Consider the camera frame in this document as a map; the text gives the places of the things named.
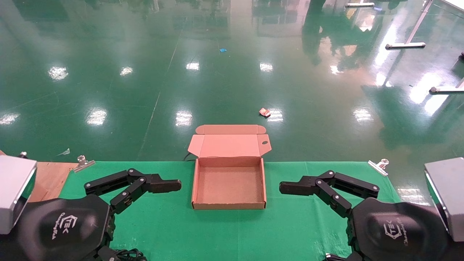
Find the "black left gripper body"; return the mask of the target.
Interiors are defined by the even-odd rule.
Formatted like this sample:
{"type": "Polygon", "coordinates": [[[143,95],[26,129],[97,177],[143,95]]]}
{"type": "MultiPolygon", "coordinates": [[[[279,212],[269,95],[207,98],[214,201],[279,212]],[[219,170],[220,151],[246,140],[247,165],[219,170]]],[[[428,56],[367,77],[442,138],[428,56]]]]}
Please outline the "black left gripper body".
{"type": "Polygon", "coordinates": [[[110,206],[96,195],[32,203],[16,224],[18,261],[95,261],[112,240],[110,206]]]}

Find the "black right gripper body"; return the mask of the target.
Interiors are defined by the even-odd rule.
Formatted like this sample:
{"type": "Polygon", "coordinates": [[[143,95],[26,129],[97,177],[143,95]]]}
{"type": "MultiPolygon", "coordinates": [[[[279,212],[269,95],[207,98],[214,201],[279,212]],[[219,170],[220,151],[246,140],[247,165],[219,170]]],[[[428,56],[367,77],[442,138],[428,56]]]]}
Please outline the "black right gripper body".
{"type": "Polygon", "coordinates": [[[367,198],[348,218],[348,244],[363,261],[440,261],[449,243],[431,206],[367,198]]]}

